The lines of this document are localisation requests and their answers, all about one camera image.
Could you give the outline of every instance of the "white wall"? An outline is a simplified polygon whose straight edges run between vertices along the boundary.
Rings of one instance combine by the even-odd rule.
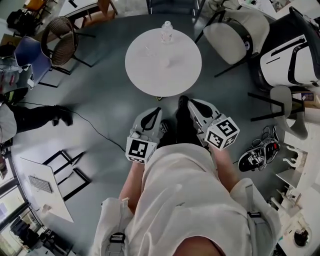
[[[7,20],[11,12],[24,7],[26,0],[0,0],[0,19]]]
[[[294,0],[276,13],[279,19],[289,13],[289,7],[296,8],[302,14],[308,15],[310,18],[320,17],[320,3],[317,0]]]

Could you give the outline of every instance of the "window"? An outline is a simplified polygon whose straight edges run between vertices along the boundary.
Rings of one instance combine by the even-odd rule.
[[[39,230],[40,225],[30,209],[23,211],[23,213],[19,214],[18,218],[21,218],[24,225],[29,225],[28,228],[35,233]],[[2,254],[5,256],[15,256],[21,251],[22,245],[19,242],[19,238],[14,234],[16,227],[17,224],[13,221],[0,233],[1,256]]]
[[[2,162],[2,159],[0,155],[0,187],[14,178],[8,158],[4,162]]]
[[[0,256],[16,256],[23,249],[18,235],[39,228],[19,184],[11,155],[4,159],[0,154]]]
[[[17,186],[0,196],[0,223],[24,202]]]

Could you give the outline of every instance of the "wicker chair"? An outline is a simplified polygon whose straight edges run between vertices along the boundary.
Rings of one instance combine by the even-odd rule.
[[[47,45],[49,34],[52,33],[60,39],[53,50],[50,50]],[[51,59],[52,65],[59,71],[69,72],[60,66],[67,63],[71,58],[78,62],[92,67],[88,63],[75,56],[78,47],[78,35],[95,38],[94,35],[75,32],[71,21],[64,16],[54,18],[45,28],[41,39],[41,50],[44,55]]]

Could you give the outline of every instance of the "table top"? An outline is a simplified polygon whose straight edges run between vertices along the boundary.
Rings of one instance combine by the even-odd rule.
[[[23,173],[29,183],[32,195],[38,206],[41,207],[40,211],[42,211],[42,207],[44,205],[48,205],[51,207],[49,210],[50,213],[73,223],[74,221],[70,216],[65,201],[59,191],[52,168],[48,165],[43,165],[24,158],[21,158],[21,162],[23,166]],[[40,180],[49,182],[52,193],[37,189],[30,185],[29,176],[34,176]]]
[[[158,97],[174,96],[189,89],[198,79],[201,67],[197,45],[175,29],[168,44],[161,42],[161,28],[142,33],[125,55],[125,69],[131,82],[146,94]]]
[[[68,0],[65,0],[59,16],[70,17],[80,13],[86,9],[96,6],[98,4],[98,0],[74,0],[74,3],[77,5],[77,8],[74,8]]]

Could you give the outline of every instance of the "round white table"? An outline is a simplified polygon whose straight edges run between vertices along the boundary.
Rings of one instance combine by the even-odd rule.
[[[125,55],[131,82],[146,94],[158,97],[189,89],[198,79],[201,67],[197,45],[178,30],[173,30],[168,44],[161,42],[161,28],[144,32],[130,44]]]

